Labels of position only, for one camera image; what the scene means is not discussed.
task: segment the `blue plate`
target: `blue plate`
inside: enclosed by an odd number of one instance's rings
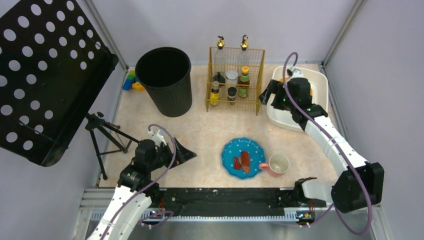
[[[234,169],[234,157],[240,157],[242,151],[249,153],[250,157],[250,172],[244,173],[242,169]],[[222,166],[228,173],[239,179],[250,179],[256,176],[261,170],[259,164],[266,163],[265,151],[255,140],[248,137],[233,138],[227,144],[221,153]]]

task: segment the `marble countertop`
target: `marble countertop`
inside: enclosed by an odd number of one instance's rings
[[[279,64],[266,64],[263,69],[264,90]],[[298,64],[299,67],[318,71],[316,64]],[[296,180],[317,177],[335,181],[336,171],[312,138],[272,125],[267,118],[266,106],[262,105],[258,116],[255,112],[209,111],[205,108],[207,66],[192,66],[191,88],[193,103],[190,110],[180,117],[162,115],[146,91],[123,92],[114,124],[121,131],[136,139],[149,139],[147,127],[155,123],[165,127],[173,137],[197,157],[177,166],[159,180],[161,187],[187,188],[263,188],[293,187]],[[260,172],[250,179],[238,179],[228,174],[221,165],[221,151],[233,138],[248,137],[256,140],[265,150],[266,157],[281,153],[290,160],[288,171],[281,177],[271,177]],[[127,154],[108,154],[105,169],[108,180],[101,180],[100,187],[115,187],[121,171],[134,157],[136,144],[131,144]],[[117,149],[113,144],[108,151]],[[158,177],[165,167],[152,172]]]

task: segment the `pink mug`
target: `pink mug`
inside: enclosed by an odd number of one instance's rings
[[[272,155],[267,163],[259,164],[262,171],[267,172],[272,177],[279,177],[289,169],[289,159],[281,153]]]

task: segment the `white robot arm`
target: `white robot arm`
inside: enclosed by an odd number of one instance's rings
[[[359,173],[361,181],[371,200],[371,204],[380,203],[383,191],[384,170],[378,163],[369,163],[359,155],[334,127],[328,114],[317,104],[312,103],[311,85],[302,72],[295,66],[287,69],[290,76],[287,87],[296,104],[311,117],[319,126],[310,121],[292,103],[285,86],[276,80],[271,80],[259,99],[267,104],[271,94],[275,94],[272,102],[274,111],[290,111],[293,120],[303,131],[311,136],[322,149],[334,166],[337,182],[322,181],[314,177],[299,179],[294,189],[299,199],[319,199],[334,203],[342,213],[348,213],[367,206],[358,179],[353,175],[348,163],[342,156],[345,153],[352,167]]]
[[[175,146],[173,159],[173,153],[164,138],[164,134],[168,132],[159,129],[156,132],[149,130],[148,133],[151,139],[139,142],[135,157],[120,173],[112,200],[89,240],[128,239],[145,211],[159,195],[159,184],[156,183],[159,178],[152,181],[151,172],[163,166],[174,168],[197,156],[184,148],[176,138],[172,138]],[[169,211],[154,215],[162,215],[162,219],[165,219],[163,214],[166,212]]]

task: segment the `white tray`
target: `white tray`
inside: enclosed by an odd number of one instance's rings
[[[279,81],[283,78],[283,67],[279,66],[274,70],[272,79]],[[327,77],[317,71],[297,67],[304,77],[309,81],[312,88],[312,103],[321,105],[321,107],[328,112],[329,110],[329,82]],[[268,103],[266,104],[266,114],[269,121],[281,128],[302,131],[299,124],[295,123],[292,119],[292,114],[289,111],[274,109],[271,104],[274,101],[275,94],[269,96]]]

